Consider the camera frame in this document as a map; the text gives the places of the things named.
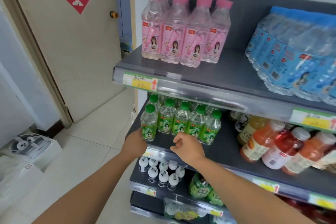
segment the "left hand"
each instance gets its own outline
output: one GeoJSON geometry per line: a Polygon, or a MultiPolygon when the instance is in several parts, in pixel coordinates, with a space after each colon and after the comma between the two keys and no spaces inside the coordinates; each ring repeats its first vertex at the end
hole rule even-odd
{"type": "Polygon", "coordinates": [[[147,142],[142,139],[142,128],[132,132],[125,140],[120,153],[130,160],[141,157],[147,149],[147,142]]]}

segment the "green bottle cap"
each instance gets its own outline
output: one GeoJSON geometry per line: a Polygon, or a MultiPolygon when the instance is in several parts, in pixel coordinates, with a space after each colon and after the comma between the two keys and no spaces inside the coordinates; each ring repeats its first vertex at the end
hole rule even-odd
{"type": "Polygon", "coordinates": [[[166,106],[174,106],[175,102],[172,98],[167,98],[166,106]]]}
{"type": "Polygon", "coordinates": [[[153,113],[153,112],[155,112],[155,107],[151,104],[146,105],[145,111],[148,112],[148,113],[153,113]]]}
{"type": "Polygon", "coordinates": [[[215,118],[215,119],[220,119],[221,116],[222,116],[222,113],[221,113],[220,110],[214,110],[214,111],[212,112],[212,117],[215,118]]]}
{"type": "Polygon", "coordinates": [[[196,112],[198,114],[205,114],[205,107],[203,105],[199,105],[197,108],[196,108],[196,112]]]}
{"type": "Polygon", "coordinates": [[[153,94],[149,97],[149,101],[152,103],[156,103],[159,100],[158,96],[156,94],[153,94]]]}
{"type": "Polygon", "coordinates": [[[184,111],[189,111],[190,109],[190,102],[182,102],[181,109],[184,111]]]}

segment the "beige door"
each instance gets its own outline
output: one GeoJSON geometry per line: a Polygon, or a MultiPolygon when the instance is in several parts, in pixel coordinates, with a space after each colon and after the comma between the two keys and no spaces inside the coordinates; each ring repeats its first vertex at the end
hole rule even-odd
{"type": "Polygon", "coordinates": [[[67,0],[18,0],[58,89],[77,122],[118,94],[121,60],[116,0],[89,0],[81,14],[67,0]]]}

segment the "hand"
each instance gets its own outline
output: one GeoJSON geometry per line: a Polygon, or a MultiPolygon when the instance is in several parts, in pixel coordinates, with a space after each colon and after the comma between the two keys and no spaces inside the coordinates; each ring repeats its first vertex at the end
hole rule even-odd
{"type": "Polygon", "coordinates": [[[170,150],[188,165],[193,167],[198,160],[205,158],[202,145],[196,137],[186,133],[178,133],[173,142],[176,145],[171,146],[170,150]]]}
{"type": "Polygon", "coordinates": [[[131,161],[141,157],[147,149],[147,143],[142,139],[142,128],[132,132],[125,140],[120,154],[123,154],[131,161]]]}

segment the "barcode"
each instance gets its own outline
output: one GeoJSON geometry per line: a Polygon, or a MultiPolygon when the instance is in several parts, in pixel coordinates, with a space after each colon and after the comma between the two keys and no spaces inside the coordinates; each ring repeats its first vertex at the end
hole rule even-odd
{"type": "Polygon", "coordinates": [[[279,77],[280,77],[280,75],[278,74],[278,73],[276,73],[276,72],[272,72],[272,77],[275,79],[275,80],[278,80],[279,79],[279,77]]]}
{"type": "Polygon", "coordinates": [[[269,67],[270,65],[268,65],[266,62],[264,62],[262,66],[263,66],[265,69],[268,69],[268,67],[269,67]]]}

